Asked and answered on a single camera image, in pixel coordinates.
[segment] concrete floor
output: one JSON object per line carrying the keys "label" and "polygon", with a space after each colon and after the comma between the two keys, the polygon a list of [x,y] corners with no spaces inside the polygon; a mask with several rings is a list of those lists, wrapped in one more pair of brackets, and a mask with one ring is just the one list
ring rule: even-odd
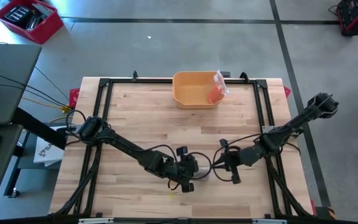
{"label": "concrete floor", "polygon": [[[269,0],[49,1],[61,16],[67,17],[273,20]],[[336,19],[327,11],[337,4],[335,0],[275,2],[281,20]],[[310,129],[338,219],[358,221],[358,36],[345,38],[334,25],[282,27],[299,98],[305,104],[316,93],[326,91],[340,102],[339,112],[333,118],[313,121]],[[33,44],[12,34],[1,23],[0,42]],[[133,70],[142,77],[171,77],[181,70],[217,69],[230,71],[236,77],[245,71],[250,77],[282,78],[286,86],[293,88],[275,24],[65,22],[42,47],[37,66],[65,93],[78,88],[84,76],[129,77]],[[34,71],[29,84],[57,100],[65,100],[44,81]],[[293,94],[288,101],[291,115],[296,116]],[[61,116],[53,108],[24,100],[20,107],[45,122]],[[299,144],[311,198],[320,205],[303,138]],[[39,181],[30,184],[30,178]],[[17,187],[22,190],[22,197],[4,198],[0,190],[0,211],[4,210],[0,218],[47,214],[56,178],[57,172],[21,173]]]}

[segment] plastic bag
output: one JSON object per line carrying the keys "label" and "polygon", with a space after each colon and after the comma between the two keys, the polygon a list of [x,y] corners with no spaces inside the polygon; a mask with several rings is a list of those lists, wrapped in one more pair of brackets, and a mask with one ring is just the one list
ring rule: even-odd
{"label": "plastic bag", "polygon": [[208,103],[214,104],[221,101],[225,96],[229,94],[224,78],[221,72],[218,70],[214,75],[214,88],[208,93]]}

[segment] wooden tabletop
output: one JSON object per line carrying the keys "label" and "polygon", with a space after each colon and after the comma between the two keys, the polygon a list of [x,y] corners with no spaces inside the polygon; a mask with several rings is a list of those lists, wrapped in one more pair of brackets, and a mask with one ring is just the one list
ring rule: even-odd
{"label": "wooden tabletop", "polygon": [[[76,108],[86,116],[92,115],[98,83],[99,78],[95,77],[85,77],[82,81]],[[282,80],[271,78],[267,83],[275,123],[283,125],[291,117]],[[168,144],[175,149],[188,146],[189,152],[202,152],[213,158],[220,147],[220,139],[232,141],[260,132],[252,85],[228,85],[228,88],[230,95],[216,109],[182,110],[175,105],[171,84],[115,83],[108,123],[118,134],[140,147]],[[99,116],[103,112],[105,92]],[[76,114],[73,122],[81,124],[83,120]],[[252,139],[236,145],[250,146]],[[164,148],[158,150],[171,154]],[[66,148],[50,212],[61,208],[76,189],[84,153],[82,143]],[[208,165],[206,159],[198,156],[196,159],[200,167]],[[288,188],[311,213],[299,152],[285,146],[282,160]],[[170,195],[168,179],[151,175],[133,158],[104,144],[92,213],[137,218],[262,218],[266,213],[273,214],[265,161],[261,159],[252,167],[238,168],[241,184],[222,182],[211,173],[207,180],[193,181],[194,192],[184,194],[178,188]],[[218,174],[225,179],[231,176],[223,170]],[[277,189],[280,208],[284,211],[282,194]],[[88,188],[81,209],[85,207],[87,194]]]}

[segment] red storage bin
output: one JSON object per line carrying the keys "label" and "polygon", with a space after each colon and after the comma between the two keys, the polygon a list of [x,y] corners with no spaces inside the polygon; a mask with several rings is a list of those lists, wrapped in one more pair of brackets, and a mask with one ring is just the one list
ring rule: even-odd
{"label": "red storage bin", "polygon": [[[34,30],[25,30],[5,20],[5,14],[15,6],[24,6],[28,9],[35,9],[35,7],[31,5],[32,3],[41,4],[53,10],[53,13],[44,19],[40,24],[38,24]],[[63,26],[63,21],[57,14],[57,9],[37,0],[12,0],[8,5],[0,10],[0,21],[5,24],[5,26],[12,32],[34,41],[37,44],[45,43],[54,33],[56,33],[57,30]]]}

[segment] yellow cable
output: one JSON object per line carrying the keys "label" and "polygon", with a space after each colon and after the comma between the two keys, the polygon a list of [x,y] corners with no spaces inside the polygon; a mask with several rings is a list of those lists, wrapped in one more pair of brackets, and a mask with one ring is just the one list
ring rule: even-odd
{"label": "yellow cable", "polygon": [[23,99],[25,100],[28,100],[28,101],[31,101],[31,102],[34,102],[34,103],[38,103],[39,105],[42,105],[42,106],[49,106],[51,108],[57,108],[57,109],[60,109],[62,110],[64,113],[66,113],[66,111],[70,111],[69,107],[68,106],[54,106],[54,105],[48,105],[46,103],[41,103],[41,102],[38,102],[38,101],[35,101],[35,100],[31,100],[31,99],[28,99],[26,97],[22,97]]}
{"label": "yellow cable", "polygon": [[57,120],[64,119],[64,118],[66,118],[66,116],[61,116],[61,117],[58,117],[58,118],[55,118],[55,119],[51,119],[48,123],[53,123],[53,122],[55,122],[55,121],[57,121]]}

